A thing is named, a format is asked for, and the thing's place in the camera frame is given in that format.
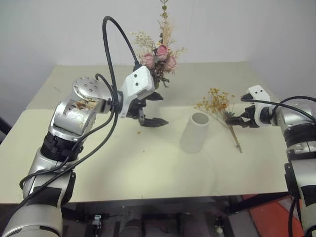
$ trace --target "metal frame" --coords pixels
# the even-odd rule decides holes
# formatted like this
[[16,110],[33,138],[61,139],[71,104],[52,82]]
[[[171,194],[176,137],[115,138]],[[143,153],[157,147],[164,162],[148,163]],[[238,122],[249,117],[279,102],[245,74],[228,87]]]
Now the metal frame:
[[[72,210],[67,207],[61,207],[61,211],[63,213],[63,219],[68,221],[76,221],[76,222],[83,222],[87,223],[93,220],[95,214],[87,214],[84,211],[84,203],[78,203],[75,210]],[[108,219],[110,216],[108,213],[97,213],[102,216],[102,220]]]
[[243,210],[252,209],[261,205],[268,204],[270,202],[278,201],[284,199],[289,195],[289,192],[282,193],[271,193],[271,194],[257,194],[251,198],[245,199],[243,201],[230,204],[226,212],[229,214],[236,213]]

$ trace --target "flower stem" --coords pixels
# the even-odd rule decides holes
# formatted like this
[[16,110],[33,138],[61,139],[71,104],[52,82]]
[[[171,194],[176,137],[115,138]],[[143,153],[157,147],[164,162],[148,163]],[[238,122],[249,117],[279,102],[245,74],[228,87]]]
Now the flower stem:
[[233,138],[234,138],[234,140],[236,142],[236,147],[239,149],[240,153],[242,153],[240,143],[239,143],[239,141],[237,139],[237,136],[235,134],[235,131],[234,131],[233,127],[231,125],[229,125],[228,128],[231,131],[231,134],[232,134],[232,136],[233,136]]
[[225,128],[228,128],[228,125],[222,121],[220,121],[217,117],[215,117],[212,113],[210,113],[209,111],[207,110],[204,110],[204,109],[201,109],[201,108],[198,108],[198,110],[201,110],[202,112],[204,113],[207,113],[208,115],[212,116],[213,119],[215,119],[216,121],[218,121],[220,124],[222,124]]

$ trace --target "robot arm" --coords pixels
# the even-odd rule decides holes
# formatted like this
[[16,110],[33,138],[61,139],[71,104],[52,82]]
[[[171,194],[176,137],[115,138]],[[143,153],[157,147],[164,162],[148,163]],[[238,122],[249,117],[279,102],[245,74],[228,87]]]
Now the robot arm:
[[[259,85],[249,88],[242,101],[270,101]],[[316,117],[316,103],[295,99],[288,105]],[[302,200],[302,226],[305,236],[316,237],[316,123],[305,115],[284,107],[266,106],[255,102],[240,117],[229,118],[230,125],[242,127],[279,126],[283,133],[289,163],[285,164],[285,178],[291,195]]]
[[[131,104],[145,100],[154,91],[149,70],[145,66],[138,68],[126,78],[118,91],[119,116],[124,118],[130,115],[136,118],[139,114],[134,112],[139,112],[142,107]],[[102,81],[89,77],[75,80],[73,92],[56,107],[48,133],[43,145],[37,150],[29,174],[61,167],[54,172],[38,173],[39,175],[27,179],[23,184],[23,197],[26,198],[57,173],[74,164],[83,150],[84,139],[73,149],[75,143],[91,130],[97,113],[108,113],[113,109],[111,92]],[[76,174],[73,171],[65,173],[31,198],[11,217],[3,237],[61,237],[60,207],[70,200],[75,180]]]

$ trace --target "white wall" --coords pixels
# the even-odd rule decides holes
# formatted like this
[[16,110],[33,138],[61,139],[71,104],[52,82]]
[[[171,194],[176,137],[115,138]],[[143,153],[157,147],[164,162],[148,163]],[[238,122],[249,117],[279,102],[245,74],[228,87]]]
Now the white wall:
[[[189,49],[179,62],[250,60],[276,94],[313,95],[314,0],[170,0],[168,7],[176,46]],[[105,15],[157,39],[160,11],[159,0],[0,0],[0,116],[14,123],[55,64],[105,64]],[[112,26],[109,36],[114,63],[132,64]]]
[[280,98],[316,97],[316,1],[276,1],[262,27],[251,67]]

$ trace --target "red floor mat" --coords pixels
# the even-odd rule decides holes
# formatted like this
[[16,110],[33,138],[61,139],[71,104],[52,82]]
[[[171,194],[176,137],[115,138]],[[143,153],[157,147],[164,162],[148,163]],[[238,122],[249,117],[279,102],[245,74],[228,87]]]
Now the red floor mat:
[[[243,195],[244,199],[253,195]],[[288,211],[277,201],[250,210],[251,217],[261,237],[288,237]],[[293,218],[293,237],[302,237],[303,230]]]

